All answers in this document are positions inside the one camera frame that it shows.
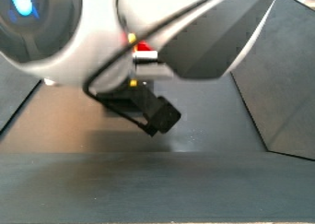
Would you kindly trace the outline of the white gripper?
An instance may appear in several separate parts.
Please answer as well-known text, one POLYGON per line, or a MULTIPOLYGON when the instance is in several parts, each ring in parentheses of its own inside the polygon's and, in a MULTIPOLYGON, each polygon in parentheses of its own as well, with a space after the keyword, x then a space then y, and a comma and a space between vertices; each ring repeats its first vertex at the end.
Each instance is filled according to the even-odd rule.
POLYGON ((160 80, 172 78, 174 72, 159 60, 156 51, 136 51, 134 53, 134 76, 138 79, 160 80))

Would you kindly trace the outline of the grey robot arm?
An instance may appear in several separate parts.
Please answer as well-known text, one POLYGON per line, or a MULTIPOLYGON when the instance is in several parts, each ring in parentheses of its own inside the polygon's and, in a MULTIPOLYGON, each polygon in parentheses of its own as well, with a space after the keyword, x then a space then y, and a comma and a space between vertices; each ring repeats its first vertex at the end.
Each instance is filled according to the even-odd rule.
POLYGON ((27 74, 110 91, 138 70, 128 43, 144 41, 187 79, 223 76, 243 60, 275 0, 0 0, 0 55, 27 74))

